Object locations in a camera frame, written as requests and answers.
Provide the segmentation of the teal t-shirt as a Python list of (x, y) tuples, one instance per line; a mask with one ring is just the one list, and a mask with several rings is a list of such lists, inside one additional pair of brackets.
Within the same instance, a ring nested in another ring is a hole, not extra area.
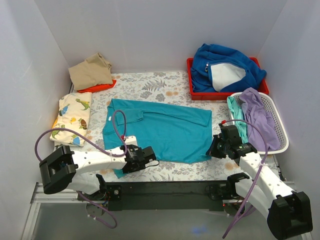
[(138, 146), (151, 146), (160, 161), (194, 164), (212, 143), (210, 110), (157, 102), (112, 99), (102, 130), (106, 150), (120, 146), (116, 130), (135, 136)]

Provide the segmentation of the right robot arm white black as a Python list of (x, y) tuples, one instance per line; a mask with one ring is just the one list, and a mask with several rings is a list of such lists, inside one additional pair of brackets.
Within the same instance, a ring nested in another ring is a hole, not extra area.
[(234, 160), (243, 170), (228, 176), (226, 192), (232, 199), (243, 198), (237, 210), (233, 227), (242, 216), (245, 203), (258, 210), (266, 219), (268, 228), (278, 240), (286, 240), (313, 230), (311, 203), (303, 192), (296, 192), (285, 184), (263, 161), (250, 143), (243, 143), (235, 125), (219, 124), (220, 134), (214, 135), (207, 155)]

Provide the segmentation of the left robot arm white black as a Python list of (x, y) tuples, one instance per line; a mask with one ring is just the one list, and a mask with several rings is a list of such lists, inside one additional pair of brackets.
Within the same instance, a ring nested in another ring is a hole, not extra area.
[(155, 160), (151, 146), (141, 148), (130, 144), (110, 149), (107, 153), (72, 151), (69, 146), (62, 146), (42, 160), (39, 168), (45, 194), (69, 189), (101, 200), (107, 193), (105, 182), (94, 172), (111, 169), (127, 174), (144, 170), (147, 164)]

